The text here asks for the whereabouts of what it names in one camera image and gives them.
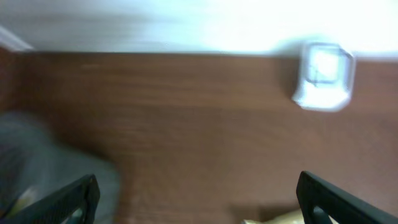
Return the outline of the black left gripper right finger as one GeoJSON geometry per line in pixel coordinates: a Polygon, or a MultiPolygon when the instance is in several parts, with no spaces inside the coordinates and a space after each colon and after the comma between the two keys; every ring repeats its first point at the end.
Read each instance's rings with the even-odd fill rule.
{"type": "Polygon", "coordinates": [[[296,195],[305,223],[395,224],[397,217],[349,194],[315,174],[300,173],[296,195]]]}

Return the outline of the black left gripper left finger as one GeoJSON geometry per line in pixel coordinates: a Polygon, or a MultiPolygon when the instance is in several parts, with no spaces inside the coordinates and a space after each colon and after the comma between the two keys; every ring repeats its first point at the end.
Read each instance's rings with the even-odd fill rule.
{"type": "Polygon", "coordinates": [[[95,175],[84,175],[11,217],[2,218],[1,224],[92,224],[99,199],[95,175]]]}

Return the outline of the yellow snack bag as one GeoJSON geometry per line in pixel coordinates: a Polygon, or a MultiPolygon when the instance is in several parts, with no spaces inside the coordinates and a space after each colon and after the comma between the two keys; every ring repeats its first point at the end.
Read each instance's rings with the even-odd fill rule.
{"type": "Polygon", "coordinates": [[[242,224],[305,224],[301,210],[295,210],[278,217],[275,217],[266,222],[255,220],[243,220],[242,224]]]}

